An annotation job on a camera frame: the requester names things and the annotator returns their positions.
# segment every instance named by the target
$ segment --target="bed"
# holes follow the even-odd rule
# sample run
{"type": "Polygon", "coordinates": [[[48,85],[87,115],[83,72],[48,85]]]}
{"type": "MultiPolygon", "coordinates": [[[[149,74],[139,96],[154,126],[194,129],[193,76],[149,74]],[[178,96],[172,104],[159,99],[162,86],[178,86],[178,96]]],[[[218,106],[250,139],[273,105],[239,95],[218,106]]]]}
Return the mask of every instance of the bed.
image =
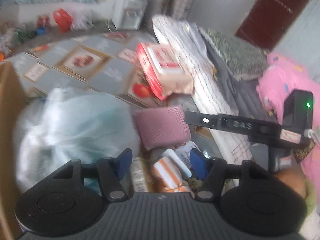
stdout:
{"type": "MultiPolygon", "coordinates": [[[[163,15],[153,17],[153,27],[159,42],[173,46],[179,60],[185,63],[193,76],[195,90],[192,99],[201,113],[240,115],[276,122],[276,117],[263,109],[255,89],[257,78],[268,67],[265,58],[265,62],[255,68],[255,78],[240,78],[231,73],[230,66],[222,60],[223,55],[216,49],[206,30],[163,15]]],[[[244,41],[237,42],[240,45],[236,44],[236,50],[244,41]]],[[[240,134],[211,129],[210,133],[228,163],[241,164],[243,160],[254,159],[254,155],[259,165],[268,168],[266,146],[253,146],[247,136],[240,134]]]]}

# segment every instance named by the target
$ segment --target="translucent white plastic bag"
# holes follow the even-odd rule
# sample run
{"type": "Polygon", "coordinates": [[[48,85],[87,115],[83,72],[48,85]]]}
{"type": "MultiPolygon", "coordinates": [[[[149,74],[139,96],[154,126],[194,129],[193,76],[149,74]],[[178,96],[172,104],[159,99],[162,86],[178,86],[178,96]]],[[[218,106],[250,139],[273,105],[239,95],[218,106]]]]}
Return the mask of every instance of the translucent white plastic bag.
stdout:
{"type": "Polygon", "coordinates": [[[25,191],[70,159],[92,163],[117,157],[126,148],[136,157],[139,146],[125,102],[106,93],[55,88],[47,97],[40,124],[22,140],[18,185],[25,191]]]}

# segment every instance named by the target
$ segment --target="pink folded towel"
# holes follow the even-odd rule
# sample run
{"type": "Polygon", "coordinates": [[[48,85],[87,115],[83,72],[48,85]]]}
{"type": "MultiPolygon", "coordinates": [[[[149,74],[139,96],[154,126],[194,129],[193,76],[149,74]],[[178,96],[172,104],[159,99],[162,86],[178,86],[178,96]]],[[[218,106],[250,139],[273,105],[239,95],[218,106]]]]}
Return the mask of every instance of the pink folded towel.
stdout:
{"type": "Polygon", "coordinates": [[[175,146],[191,138],[183,110],[178,106],[140,111],[135,114],[135,123],[146,150],[175,146]]]}

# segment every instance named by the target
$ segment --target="barcode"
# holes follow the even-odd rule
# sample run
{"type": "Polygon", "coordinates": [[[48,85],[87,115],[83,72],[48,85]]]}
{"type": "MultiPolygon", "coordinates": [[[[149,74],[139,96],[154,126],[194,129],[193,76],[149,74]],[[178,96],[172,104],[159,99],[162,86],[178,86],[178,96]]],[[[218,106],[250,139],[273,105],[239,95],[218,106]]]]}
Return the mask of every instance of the barcode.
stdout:
{"type": "Polygon", "coordinates": [[[130,167],[133,189],[135,192],[148,192],[148,186],[143,174],[143,166],[140,158],[134,158],[130,167]]]}

